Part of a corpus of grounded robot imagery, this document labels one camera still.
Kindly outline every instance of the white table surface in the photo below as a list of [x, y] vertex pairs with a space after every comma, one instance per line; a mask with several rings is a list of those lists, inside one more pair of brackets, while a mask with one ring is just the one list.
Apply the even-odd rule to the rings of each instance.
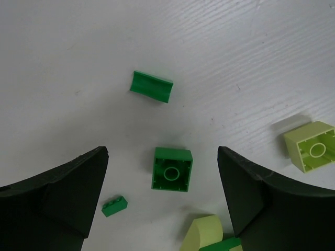
[[[206, 214], [219, 215], [231, 234], [220, 145], [335, 189], [334, 166], [303, 174], [278, 140], [278, 122], [292, 116], [335, 124], [329, 4], [1, 1], [0, 186], [107, 146], [108, 170], [83, 251], [178, 250], [191, 220]], [[134, 70], [172, 79], [170, 103], [129, 92]], [[188, 193], [151, 190], [156, 146], [192, 151]], [[125, 196], [128, 208], [105, 218], [101, 206], [115, 195]]]

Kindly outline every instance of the small green lego brick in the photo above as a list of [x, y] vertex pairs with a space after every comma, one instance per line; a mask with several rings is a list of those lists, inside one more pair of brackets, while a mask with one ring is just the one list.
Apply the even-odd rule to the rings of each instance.
[[172, 81], [134, 71], [130, 90], [158, 101], [168, 103], [172, 86]]
[[225, 239], [222, 242], [217, 242], [199, 249], [199, 251], [235, 251], [235, 250], [242, 250], [240, 238], [233, 237]]
[[335, 161], [335, 127], [316, 121], [284, 134], [292, 163], [306, 173]]
[[106, 217], [109, 217], [117, 212], [126, 209], [128, 202], [123, 196], [118, 197], [115, 200], [111, 200], [110, 202], [103, 205], [102, 212]]
[[156, 147], [151, 188], [187, 192], [192, 163], [190, 150]]

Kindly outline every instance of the lego stud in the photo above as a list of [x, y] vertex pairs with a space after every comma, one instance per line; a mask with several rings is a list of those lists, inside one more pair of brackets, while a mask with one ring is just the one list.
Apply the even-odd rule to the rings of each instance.
[[164, 171], [164, 178], [168, 181], [174, 181], [179, 178], [179, 170], [174, 166], [170, 166]]
[[326, 146], [322, 143], [316, 143], [309, 150], [309, 155], [313, 158], [322, 157], [326, 152]]

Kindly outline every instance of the green block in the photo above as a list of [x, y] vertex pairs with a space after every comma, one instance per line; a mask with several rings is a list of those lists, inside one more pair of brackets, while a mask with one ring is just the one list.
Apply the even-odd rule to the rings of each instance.
[[123, 196], [118, 197], [115, 200], [112, 200], [103, 205], [102, 212], [106, 217], [109, 217], [117, 212], [126, 209], [128, 202]]
[[151, 188], [187, 192], [192, 163], [189, 150], [157, 147]]
[[172, 81], [135, 71], [130, 90], [168, 103], [172, 86]]
[[284, 134], [292, 163], [304, 173], [335, 161], [335, 127], [316, 121]]
[[240, 246], [241, 240], [239, 238], [229, 238], [222, 242], [217, 242], [212, 245], [202, 247], [199, 251], [230, 251], [231, 249]]

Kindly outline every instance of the green lego brick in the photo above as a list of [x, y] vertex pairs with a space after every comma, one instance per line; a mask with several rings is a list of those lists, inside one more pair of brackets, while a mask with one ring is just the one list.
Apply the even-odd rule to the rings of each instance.
[[192, 163], [190, 150], [157, 147], [151, 188], [187, 192]]
[[241, 240], [239, 238], [229, 238], [222, 242], [217, 242], [206, 247], [202, 247], [199, 251], [233, 251], [241, 245]]
[[172, 81], [134, 71], [130, 90], [168, 103], [172, 86]]
[[128, 202], [123, 196], [118, 197], [115, 200], [112, 200], [103, 205], [102, 212], [106, 217], [109, 217], [117, 212], [126, 209]]
[[292, 163], [306, 173], [335, 161], [335, 127], [316, 121], [284, 134]]

